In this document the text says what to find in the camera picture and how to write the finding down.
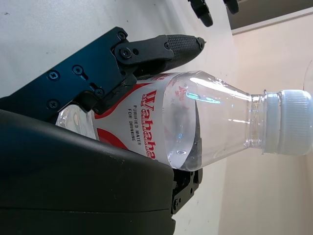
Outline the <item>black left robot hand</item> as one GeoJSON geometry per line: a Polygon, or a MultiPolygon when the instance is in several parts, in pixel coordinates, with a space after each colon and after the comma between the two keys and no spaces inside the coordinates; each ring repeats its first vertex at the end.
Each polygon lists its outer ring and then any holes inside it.
{"type": "MultiPolygon", "coordinates": [[[[206,27],[213,25],[213,19],[205,0],[188,0],[188,2],[198,19],[200,19],[206,27]]],[[[239,0],[223,0],[224,5],[232,15],[239,12],[239,2],[239,0]]]]}

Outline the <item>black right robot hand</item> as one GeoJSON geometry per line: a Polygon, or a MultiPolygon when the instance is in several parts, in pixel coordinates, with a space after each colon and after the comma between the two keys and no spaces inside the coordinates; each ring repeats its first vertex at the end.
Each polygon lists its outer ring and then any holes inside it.
{"type": "Polygon", "coordinates": [[[202,170],[182,171],[57,126],[69,105],[111,111],[138,80],[196,58],[205,42],[129,42],[115,27],[0,100],[3,235],[171,235],[202,170]]]}

